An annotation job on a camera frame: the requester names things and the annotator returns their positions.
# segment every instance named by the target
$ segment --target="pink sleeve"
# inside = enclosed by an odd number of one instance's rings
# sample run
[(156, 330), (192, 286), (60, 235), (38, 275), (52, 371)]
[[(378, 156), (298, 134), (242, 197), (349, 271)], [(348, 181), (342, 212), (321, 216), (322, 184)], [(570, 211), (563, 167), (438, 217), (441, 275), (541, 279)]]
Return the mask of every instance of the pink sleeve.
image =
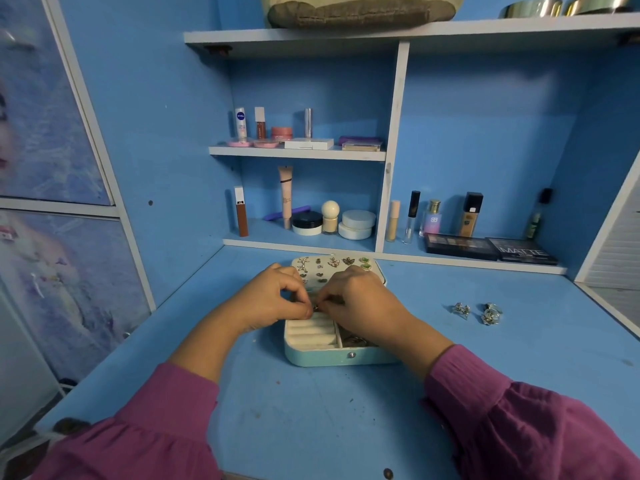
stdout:
[(56, 444), (32, 480), (220, 479), (207, 444), (217, 384), (162, 363), (117, 412)]
[(512, 382), (463, 346), (425, 379), (464, 479), (640, 479), (640, 460), (585, 404)]

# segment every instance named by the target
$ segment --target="primer tube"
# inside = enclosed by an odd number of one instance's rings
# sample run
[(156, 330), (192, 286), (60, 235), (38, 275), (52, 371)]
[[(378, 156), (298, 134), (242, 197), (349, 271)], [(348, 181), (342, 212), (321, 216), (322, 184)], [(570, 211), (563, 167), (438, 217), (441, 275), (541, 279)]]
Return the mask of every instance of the primer tube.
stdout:
[(284, 229), (291, 229), (291, 181), (293, 180), (293, 167), (279, 166), (280, 184), (282, 185), (282, 219)]

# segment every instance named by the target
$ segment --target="clear tube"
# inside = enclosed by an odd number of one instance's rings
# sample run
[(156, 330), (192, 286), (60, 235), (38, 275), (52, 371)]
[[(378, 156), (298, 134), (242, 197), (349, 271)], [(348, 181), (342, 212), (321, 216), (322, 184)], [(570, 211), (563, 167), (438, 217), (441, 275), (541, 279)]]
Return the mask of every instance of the clear tube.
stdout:
[(411, 244), (413, 240), (413, 225), (415, 224), (415, 217), (409, 217), (406, 220), (406, 230), (404, 231), (404, 238), (402, 242), (405, 244)]

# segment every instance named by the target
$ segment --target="lip gloss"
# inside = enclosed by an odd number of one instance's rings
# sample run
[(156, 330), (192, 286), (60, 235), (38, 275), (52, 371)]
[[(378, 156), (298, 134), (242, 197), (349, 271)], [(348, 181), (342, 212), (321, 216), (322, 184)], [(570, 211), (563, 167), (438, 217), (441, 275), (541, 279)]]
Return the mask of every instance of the lip gloss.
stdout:
[(420, 190), (411, 192), (411, 202), (409, 203), (409, 217), (406, 220), (406, 229), (404, 231), (404, 239), (402, 242), (411, 244), (413, 239), (413, 226), (415, 225), (415, 217), (418, 214), (418, 204), (420, 204)]

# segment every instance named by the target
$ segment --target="blue cabinet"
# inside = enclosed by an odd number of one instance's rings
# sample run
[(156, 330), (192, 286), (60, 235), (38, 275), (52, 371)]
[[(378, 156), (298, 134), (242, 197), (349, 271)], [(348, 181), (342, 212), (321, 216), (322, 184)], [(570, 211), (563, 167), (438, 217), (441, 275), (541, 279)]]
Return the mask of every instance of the blue cabinet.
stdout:
[(0, 0), (0, 196), (110, 205), (41, 0)]
[(59, 378), (80, 380), (149, 315), (120, 222), (0, 209), (0, 292)]

